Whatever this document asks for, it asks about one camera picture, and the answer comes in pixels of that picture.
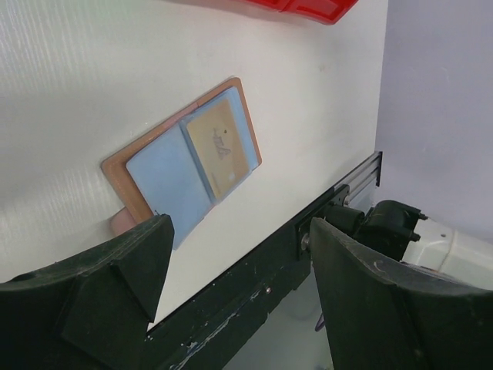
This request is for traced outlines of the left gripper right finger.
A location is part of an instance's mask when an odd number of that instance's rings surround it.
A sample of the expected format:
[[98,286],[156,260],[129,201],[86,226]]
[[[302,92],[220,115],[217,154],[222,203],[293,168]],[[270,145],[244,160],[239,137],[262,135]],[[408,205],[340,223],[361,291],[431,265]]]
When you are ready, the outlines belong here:
[[336,369],[490,369],[492,293],[397,262],[323,219],[310,252]]

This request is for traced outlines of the brown leather card holder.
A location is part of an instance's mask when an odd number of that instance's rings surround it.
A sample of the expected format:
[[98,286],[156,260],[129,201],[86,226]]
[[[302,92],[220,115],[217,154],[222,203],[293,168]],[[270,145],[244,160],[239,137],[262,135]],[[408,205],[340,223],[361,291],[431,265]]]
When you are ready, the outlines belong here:
[[[225,197],[213,195],[186,124],[221,100],[228,100],[250,172]],[[262,157],[240,78],[231,77],[104,159],[102,171],[124,204],[111,220],[115,235],[149,218],[168,214],[178,247],[203,218],[260,164]]]

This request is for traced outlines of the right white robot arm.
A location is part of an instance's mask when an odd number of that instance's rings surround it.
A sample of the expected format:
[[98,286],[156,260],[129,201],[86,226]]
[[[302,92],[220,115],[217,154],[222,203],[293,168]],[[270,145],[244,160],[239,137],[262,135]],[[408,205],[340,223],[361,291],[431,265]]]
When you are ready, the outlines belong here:
[[415,207],[383,200],[364,213],[330,205],[324,218],[359,243],[398,262],[492,289],[492,245],[440,224]]

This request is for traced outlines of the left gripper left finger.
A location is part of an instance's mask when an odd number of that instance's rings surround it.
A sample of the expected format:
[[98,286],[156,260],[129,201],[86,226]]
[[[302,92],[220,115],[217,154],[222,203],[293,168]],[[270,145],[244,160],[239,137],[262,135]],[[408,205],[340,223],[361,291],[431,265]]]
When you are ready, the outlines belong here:
[[3,369],[137,369],[173,249],[158,215],[1,286]]

